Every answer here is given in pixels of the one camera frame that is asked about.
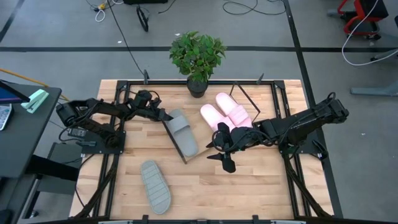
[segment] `gray floor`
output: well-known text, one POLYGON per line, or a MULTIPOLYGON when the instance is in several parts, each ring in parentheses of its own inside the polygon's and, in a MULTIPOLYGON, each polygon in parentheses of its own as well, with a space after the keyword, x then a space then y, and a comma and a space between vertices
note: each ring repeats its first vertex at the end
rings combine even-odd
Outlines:
MULTIPOLYGON (((396 0, 384 0, 390 16, 380 22, 384 35, 377 43, 354 38, 349 47, 398 47, 396 0)), ((6 23, 17 0, 0 1, 0 27, 6 23)), ((241 0, 246 4, 254 1, 241 0)), ((343 23, 325 15, 340 0, 289 0, 302 47, 341 47, 343 23)), ((151 12, 150 32, 145 33, 135 8, 115 6, 116 17, 130 46, 169 46, 176 34, 199 30, 221 37, 225 45, 293 47, 286 15, 264 16, 225 13, 222 0, 177 0, 170 11, 157 14, 168 4, 144 5, 151 12)), ((259 1, 259 9, 283 10, 280 2, 259 1)), ((26 0, 0 47, 123 47, 121 35, 106 11, 102 23, 83 0, 26 0)), ((133 52, 151 78, 183 78, 170 63, 167 52, 133 52)), ((228 51, 227 59, 213 78, 301 79, 295 52, 228 51)), ((372 54, 347 54, 353 62, 367 62, 372 54)), ((316 101, 331 91, 350 110, 344 124, 325 126, 341 207, 346 218, 398 222, 398 153, 394 137, 398 127, 398 98, 353 96, 352 86, 383 86, 398 79, 397 61, 386 60, 366 67, 348 65, 339 53, 304 53, 316 101)), ((71 99, 97 95, 104 78, 141 78, 127 52, 0 52, 0 67, 62 88, 71 99)), ((27 83, 0 74, 10 82, 27 83)), ((52 121, 60 124, 55 114, 52 121)), ((59 128, 49 124, 37 155, 46 156, 57 141, 59 128)), ((43 222, 67 217, 72 196, 42 194, 36 209, 40 216, 21 223, 43 222)))

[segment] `black desk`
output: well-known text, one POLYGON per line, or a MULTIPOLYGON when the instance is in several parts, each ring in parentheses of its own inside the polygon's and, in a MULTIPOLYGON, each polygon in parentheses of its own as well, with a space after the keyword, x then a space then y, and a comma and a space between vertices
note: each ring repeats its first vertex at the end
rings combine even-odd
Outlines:
POLYGON ((18 84, 9 86, 27 96, 39 89, 49 93, 33 114, 18 104, 13 105, 14 115, 6 128, 0 131, 0 210, 10 210, 11 223, 16 223, 36 178, 52 175, 72 179, 70 176, 65 178, 64 173, 71 170, 78 174, 78 169, 33 155, 61 89, 18 84))

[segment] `wooden tabletop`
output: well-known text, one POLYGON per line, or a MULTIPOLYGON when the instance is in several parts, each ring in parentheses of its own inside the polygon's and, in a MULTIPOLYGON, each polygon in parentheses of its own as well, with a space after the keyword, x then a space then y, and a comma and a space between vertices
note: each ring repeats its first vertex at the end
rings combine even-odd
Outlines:
MULTIPOLYGON (((307 109, 301 81, 284 81, 291 113, 307 109)), ((112 102, 116 83, 117 80, 102 80, 98 99, 112 102)), ((256 121, 275 118, 269 86, 243 85, 243 88, 261 110, 256 121)), ((217 151, 205 147, 210 142, 213 131, 200 116, 200 107, 210 103, 217 108, 216 94, 229 93, 230 85, 210 85, 205 96, 199 99, 191 97, 185 85, 140 85, 131 88, 132 91, 140 89, 156 91, 162 100, 159 108, 165 108, 166 112, 174 109, 183 110, 190 122, 200 153, 187 158, 188 164, 184 164, 162 123, 138 117, 126 122, 126 147, 119 159, 112 219, 141 219, 142 215, 149 215, 151 220, 242 220, 251 219, 252 215, 259 215, 260 219, 293 218, 284 163, 277 147, 256 146, 245 152, 237 152, 233 155, 237 166, 233 174, 225 172, 219 161, 206 158, 217 151), (149 159, 158 164, 171 191, 172 205, 163 215, 156 215, 150 209, 141 179, 140 165, 149 159)), ((234 90, 233 96, 246 108, 251 118, 255 117, 257 111, 239 89, 234 90)), ((96 115, 95 120, 108 123, 109 116, 96 115)), ((77 190, 84 203, 89 201, 97 188, 102 157, 93 156, 81 168, 77 190)), ((309 155, 301 155, 300 158, 307 188, 323 209, 332 214, 321 162, 309 155)), ((107 193, 106 189, 101 201, 100 214, 104 212, 107 193)), ((303 214, 298 189, 296 193, 300 214, 303 214)), ((70 215, 77 214, 81 209, 82 206, 75 195, 70 215)))

